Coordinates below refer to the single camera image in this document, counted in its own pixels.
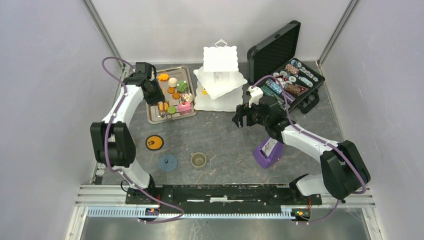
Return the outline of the pink layered cake slice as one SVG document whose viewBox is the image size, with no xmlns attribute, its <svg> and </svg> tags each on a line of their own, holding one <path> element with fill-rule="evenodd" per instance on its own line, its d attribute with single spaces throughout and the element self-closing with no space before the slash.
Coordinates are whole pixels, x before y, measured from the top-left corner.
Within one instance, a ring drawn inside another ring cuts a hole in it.
<svg viewBox="0 0 424 240">
<path fill-rule="evenodd" d="M 192 104 L 190 102 L 183 102 L 177 105 L 177 110 L 180 116 L 192 113 Z"/>
</svg>

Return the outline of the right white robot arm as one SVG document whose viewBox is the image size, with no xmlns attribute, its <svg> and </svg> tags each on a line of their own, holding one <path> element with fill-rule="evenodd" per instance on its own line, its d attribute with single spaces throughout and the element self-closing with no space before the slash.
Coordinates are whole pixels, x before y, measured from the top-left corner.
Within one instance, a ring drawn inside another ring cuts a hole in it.
<svg viewBox="0 0 424 240">
<path fill-rule="evenodd" d="M 306 174 L 292 181 L 288 196 L 295 204 L 302 204 L 314 194 L 330 194 L 342 201 L 351 194 L 363 194 L 371 181 L 352 141 L 337 142 L 306 130 L 280 108 L 275 97 L 263 96 L 257 103 L 238 105 L 232 121 L 238 128 L 261 125 L 271 139 L 300 150 L 320 164 L 319 174 Z"/>
</svg>

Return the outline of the white sprinkle cake slice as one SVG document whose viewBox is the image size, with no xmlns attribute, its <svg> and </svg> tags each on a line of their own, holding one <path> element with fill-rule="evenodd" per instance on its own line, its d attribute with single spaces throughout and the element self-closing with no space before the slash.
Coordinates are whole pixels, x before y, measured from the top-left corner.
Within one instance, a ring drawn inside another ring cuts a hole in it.
<svg viewBox="0 0 424 240">
<path fill-rule="evenodd" d="M 193 101 L 192 93 L 181 93 L 180 96 L 184 103 L 191 103 Z"/>
</svg>

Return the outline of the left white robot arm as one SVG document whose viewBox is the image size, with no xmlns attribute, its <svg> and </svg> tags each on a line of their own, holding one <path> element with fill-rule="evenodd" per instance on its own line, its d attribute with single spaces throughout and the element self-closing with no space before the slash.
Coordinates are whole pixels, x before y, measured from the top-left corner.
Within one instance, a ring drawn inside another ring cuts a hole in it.
<svg viewBox="0 0 424 240">
<path fill-rule="evenodd" d="M 136 146 L 129 130 L 136 108 L 142 101 L 157 104 L 165 100 L 157 80 L 157 69 L 148 62 L 128 65 L 132 73 L 121 80 L 119 95 L 109 113 L 90 126 L 95 159 L 112 173 L 117 173 L 138 190 L 138 197 L 145 204 L 153 203 L 157 190 L 151 186 L 152 179 L 136 160 Z"/>
</svg>

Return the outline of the white three-tier cake stand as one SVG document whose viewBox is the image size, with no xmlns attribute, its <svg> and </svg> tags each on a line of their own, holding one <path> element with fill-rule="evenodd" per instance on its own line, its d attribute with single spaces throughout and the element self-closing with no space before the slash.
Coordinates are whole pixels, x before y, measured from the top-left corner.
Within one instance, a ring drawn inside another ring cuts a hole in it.
<svg viewBox="0 0 424 240">
<path fill-rule="evenodd" d="M 193 71 L 197 78 L 197 111 L 235 112 L 243 103 L 243 86 L 247 80 L 239 72 L 238 52 L 223 39 L 203 48 L 203 65 Z M 202 94 L 205 88 L 208 95 Z"/>
</svg>

